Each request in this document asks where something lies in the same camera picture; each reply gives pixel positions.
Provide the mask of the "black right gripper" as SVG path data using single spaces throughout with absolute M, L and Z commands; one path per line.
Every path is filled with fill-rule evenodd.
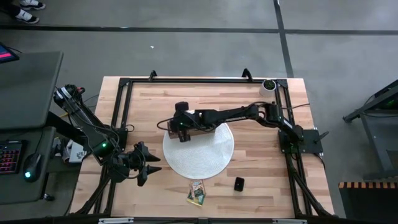
M 180 101 L 175 104 L 175 113 L 171 119 L 171 132 L 178 132 L 180 142 L 189 142 L 191 140 L 190 133 L 187 130 L 196 129 L 205 130 L 202 123 L 202 110 L 188 111 L 189 104 L 186 101 Z

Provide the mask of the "brown tea packet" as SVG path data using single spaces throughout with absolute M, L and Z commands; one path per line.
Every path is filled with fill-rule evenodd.
M 205 186 L 202 180 L 193 180 L 191 181 L 190 186 L 191 186 L 191 192 L 195 197 L 206 194 Z

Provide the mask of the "yellow green tea packet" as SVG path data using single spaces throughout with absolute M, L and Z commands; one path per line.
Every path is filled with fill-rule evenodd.
M 187 201 L 198 206 L 202 206 L 205 199 L 205 192 L 202 190 L 189 191 Z

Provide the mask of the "small white box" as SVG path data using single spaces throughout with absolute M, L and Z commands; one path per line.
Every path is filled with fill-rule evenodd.
M 72 164 L 81 163 L 87 154 L 82 145 L 72 140 L 68 141 L 66 150 L 67 162 Z

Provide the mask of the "white pot with plant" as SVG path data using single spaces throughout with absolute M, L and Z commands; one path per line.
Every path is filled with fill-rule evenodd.
M 261 84 L 259 94 L 263 97 L 272 97 L 274 96 L 276 87 L 277 84 L 274 80 L 265 79 Z

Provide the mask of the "black desk support bar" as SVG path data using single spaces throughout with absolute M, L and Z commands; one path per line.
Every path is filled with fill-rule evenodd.
M 74 142 L 77 142 L 82 146 L 84 146 L 86 143 L 87 138 L 81 130 L 64 121 L 51 111 L 48 112 L 45 126 L 54 127 L 59 134 L 73 140 Z

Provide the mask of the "black computer mouse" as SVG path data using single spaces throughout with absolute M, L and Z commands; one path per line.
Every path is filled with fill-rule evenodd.
M 41 158 L 39 153 L 33 153 L 27 156 L 23 165 L 23 175 L 26 182 L 35 182 L 41 173 Z

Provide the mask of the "dark grey desk surface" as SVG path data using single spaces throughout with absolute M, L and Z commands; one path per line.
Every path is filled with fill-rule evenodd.
M 45 125 L 62 60 L 62 52 L 41 52 L 0 64 L 0 130 Z
M 48 179 L 47 166 L 54 136 L 54 127 L 0 132 L 0 141 L 25 141 L 19 172 L 17 174 L 0 175 L 0 205 L 43 199 Z M 23 165 L 27 156 L 33 153 L 42 155 L 41 173 L 35 182 L 26 182 L 23 175 Z

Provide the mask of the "backlit black keyboard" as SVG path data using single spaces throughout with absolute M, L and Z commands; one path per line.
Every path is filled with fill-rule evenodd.
M 0 141 L 0 175 L 17 174 L 25 141 Z

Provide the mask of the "screen with pink stripe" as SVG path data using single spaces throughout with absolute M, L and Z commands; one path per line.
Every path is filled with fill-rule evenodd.
M 0 43 L 0 64 L 19 60 L 19 56 L 10 48 Z

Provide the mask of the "black box with striped edge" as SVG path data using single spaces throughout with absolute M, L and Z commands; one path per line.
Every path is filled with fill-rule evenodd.
M 340 182 L 347 219 L 398 224 L 398 182 Z

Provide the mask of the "person's leg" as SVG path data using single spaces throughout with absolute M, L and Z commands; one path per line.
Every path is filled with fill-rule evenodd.
M 3 10 L 9 16 L 17 16 L 21 8 L 13 3 L 13 0 L 0 0 L 0 9 Z

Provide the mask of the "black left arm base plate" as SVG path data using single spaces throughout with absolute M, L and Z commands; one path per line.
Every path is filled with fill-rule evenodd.
M 86 150 L 95 156 L 105 157 L 114 151 L 124 152 L 127 142 L 127 129 L 115 129 L 112 126 L 85 127 L 82 129 L 87 140 Z

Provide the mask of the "silver bracket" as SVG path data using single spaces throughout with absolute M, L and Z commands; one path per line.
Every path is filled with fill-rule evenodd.
M 308 224 L 308 222 L 306 220 L 300 220 L 300 219 L 278 218 L 278 219 L 273 219 L 272 224 Z
M 134 218 L 132 217 L 119 217 L 119 218 L 100 218 L 98 224 L 132 224 Z

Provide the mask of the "black metal cart frame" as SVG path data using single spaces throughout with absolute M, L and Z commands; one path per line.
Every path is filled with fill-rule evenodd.
M 364 179 L 398 178 L 398 79 L 371 95 L 343 120 L 350 123 L 356 118 L 361 120 L 381 167 Z

